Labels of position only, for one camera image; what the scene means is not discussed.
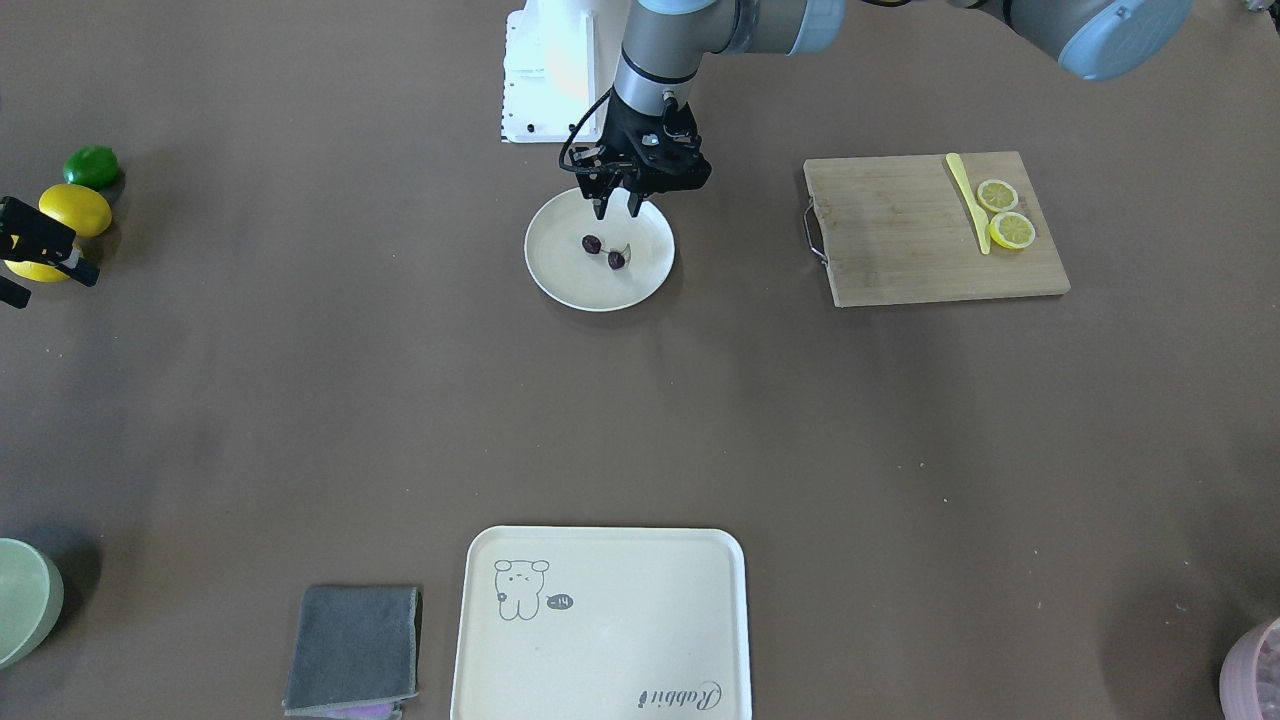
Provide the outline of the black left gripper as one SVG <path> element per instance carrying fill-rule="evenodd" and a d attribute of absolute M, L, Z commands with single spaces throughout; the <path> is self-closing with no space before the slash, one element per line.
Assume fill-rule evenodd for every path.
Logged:
<path fill-rule="evenodd" d="M 666 95 L 658 113 L 648 115 L 614 95 L 603 95 L 584 118 L 594 117 L 600 106 L 605 106 L 600 138 L 590 147 L 575 149 L 579 190 L 591 196 L 596 220 L 605 219 L 613 190 L 628 192 L 628 215 L 637 218 L 644 196 L 694 191 L 708 182 L 712 165 L 689 104 Z"/>

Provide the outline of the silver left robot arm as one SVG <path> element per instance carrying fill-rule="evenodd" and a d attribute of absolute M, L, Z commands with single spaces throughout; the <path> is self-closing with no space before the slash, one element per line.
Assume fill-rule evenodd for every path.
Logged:
<path fill-rule="evenodd" d="M 570 173 L 591 214 L 603 219 L 612 195 L 626 192 L 637 217 L 660 193 L 695 191 L 712 167 L 690 104 L 708 56 L 823 53 L 838 38 L 869 40 L 887 29 L 904 38 L 906 20 L 924 20 L 940 40 L 942 23 L 1001 27 L 1091 82 L 1115 79 L 1162 50 L 1190 17 L 1189 1 L 632 1 L 623 19 L 611 85 L 584 113 L 604 115 L 586 145 L 571 126 L 558 165 Z"/>

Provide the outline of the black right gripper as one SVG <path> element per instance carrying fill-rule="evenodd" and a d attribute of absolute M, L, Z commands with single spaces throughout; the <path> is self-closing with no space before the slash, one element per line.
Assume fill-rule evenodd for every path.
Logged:
<path fill-rule="evenodd" d="M 60 266 L 61 273 L 84 287 L 95 287 L 100 269 L 90 260 L 72 259 L 76 232 L 37 208 L 12 196 L 1 199 L 3 259 Z M 14 307 L 27 307 L 31 291 L 6 277 L 0 278 L 0 300 Z"/>

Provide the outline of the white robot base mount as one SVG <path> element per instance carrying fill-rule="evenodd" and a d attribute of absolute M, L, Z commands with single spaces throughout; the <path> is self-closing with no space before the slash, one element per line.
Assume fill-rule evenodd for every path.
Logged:
<path fill-rule="evenodd" d="M 628 1 L 526 1 L 506 20 L 500 140 L 579 143 L 602 136 L 604 111 L 581 115 L 611 88 Z"/>

